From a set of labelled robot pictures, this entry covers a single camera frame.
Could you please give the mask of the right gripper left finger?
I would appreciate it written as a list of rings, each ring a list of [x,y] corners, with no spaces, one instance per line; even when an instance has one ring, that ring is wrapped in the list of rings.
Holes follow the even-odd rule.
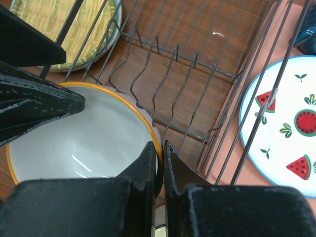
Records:
[[[23,70],[66,61],[57,43],[0,7],[0,144],[85,108],[85,98]]]

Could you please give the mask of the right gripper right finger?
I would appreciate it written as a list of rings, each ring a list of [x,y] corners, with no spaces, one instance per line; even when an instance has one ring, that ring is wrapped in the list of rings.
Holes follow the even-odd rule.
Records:
[[[152,142],[115,178],[32,180],[0,206],[3,237],[152,237],[155,234]],[[313,237],[315,216],[296,189],[215,186],[164,146],[169,237]]]

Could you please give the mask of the white bowl orange rim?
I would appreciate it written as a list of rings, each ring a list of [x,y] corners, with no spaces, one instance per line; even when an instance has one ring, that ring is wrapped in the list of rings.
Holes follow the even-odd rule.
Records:
[[[15,184],[57,178],[118,176],[151,141],[157,152],[156,193],[161,191],[161,138],[152,117],[119,90],[87,82],[62,86],[85,98],[85,109],[45,124],[6,145]]]

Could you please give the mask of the woven bamboo tray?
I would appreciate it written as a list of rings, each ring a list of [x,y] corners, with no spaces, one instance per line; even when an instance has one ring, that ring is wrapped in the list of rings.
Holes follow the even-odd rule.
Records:
[[[74,3],[73,0],[14,0],[10,10],[42,34],[56,41]],[[69,57],[73,56],[71,48],[75,42],[78,42],[75,39],[76,26],[80,26],[79,11],[62,42],[67,61],[64,64],[52,65],[50,71],[67,72],[69,70]]]

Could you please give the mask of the cream mug black handle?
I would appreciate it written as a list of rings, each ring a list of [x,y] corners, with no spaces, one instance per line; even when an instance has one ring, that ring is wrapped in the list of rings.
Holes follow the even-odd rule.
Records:
[[[165,205],[156,209],[155,237],[167,237]]]

